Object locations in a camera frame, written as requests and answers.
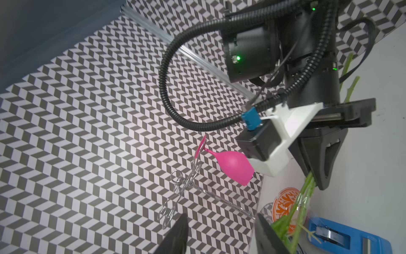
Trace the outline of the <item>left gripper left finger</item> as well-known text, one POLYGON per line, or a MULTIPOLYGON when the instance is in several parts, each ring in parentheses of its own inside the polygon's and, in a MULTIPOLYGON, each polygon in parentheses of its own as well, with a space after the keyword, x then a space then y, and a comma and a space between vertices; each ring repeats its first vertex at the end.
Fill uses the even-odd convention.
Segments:
POLYGON ((189 237, 188 217, 184 213, 168 231, 154 254, 185 254, 189 237))

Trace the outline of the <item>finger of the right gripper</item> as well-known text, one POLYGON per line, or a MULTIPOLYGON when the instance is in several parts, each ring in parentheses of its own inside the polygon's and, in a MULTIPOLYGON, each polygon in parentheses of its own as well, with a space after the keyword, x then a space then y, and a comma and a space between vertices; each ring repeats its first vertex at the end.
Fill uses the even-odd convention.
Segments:
POLYGON ((341 128, 306 128, 289 147, 305 176, 313 174, 318 188, 329 187, 335 159, 347 136, 341 128))

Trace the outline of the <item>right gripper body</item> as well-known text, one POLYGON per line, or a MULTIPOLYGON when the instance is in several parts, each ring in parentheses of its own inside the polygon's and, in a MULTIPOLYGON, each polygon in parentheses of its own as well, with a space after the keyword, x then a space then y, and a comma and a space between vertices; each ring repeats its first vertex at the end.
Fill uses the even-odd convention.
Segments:
POLYGON ((307 84, 279 107, 279 118, 287 129, 305 127, 364 128, 372 124, 374 98, 342 103, 335 51, 328 48, 307 84))

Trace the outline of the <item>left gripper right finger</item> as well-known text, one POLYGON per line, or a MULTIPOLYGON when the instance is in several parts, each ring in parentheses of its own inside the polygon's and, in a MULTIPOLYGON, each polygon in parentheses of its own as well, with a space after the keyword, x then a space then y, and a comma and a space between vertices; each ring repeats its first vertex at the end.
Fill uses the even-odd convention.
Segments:
POLYGON ((287 247, 260 213, 255 217, 254 232, 258 254, 289 254, 287 247))

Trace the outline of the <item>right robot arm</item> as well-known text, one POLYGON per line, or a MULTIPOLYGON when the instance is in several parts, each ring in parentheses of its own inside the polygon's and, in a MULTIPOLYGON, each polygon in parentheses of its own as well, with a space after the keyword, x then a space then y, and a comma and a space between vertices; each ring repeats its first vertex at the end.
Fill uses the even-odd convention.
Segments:
POLYGON ((375 98, 341 102, 335 35, 339 1, 309 1, 279 18, 244 21, 222 29, 228 77, 260 89, 285 81, 278 94, 251 99, 237 144, 259 173, 274 176, 289 151, 319 189, 331 181, 335 159, 350 128, 372 123, 375 98))

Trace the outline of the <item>blue tape dispenser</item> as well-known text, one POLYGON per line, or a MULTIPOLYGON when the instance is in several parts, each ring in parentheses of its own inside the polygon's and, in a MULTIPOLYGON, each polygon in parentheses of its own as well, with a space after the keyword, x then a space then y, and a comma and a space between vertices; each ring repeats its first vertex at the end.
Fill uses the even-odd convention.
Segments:
POLYGON ((308 230, 315 235, 309 242, 331 254, 392 253, 388 240, 324 218, 310 218, 308 230))

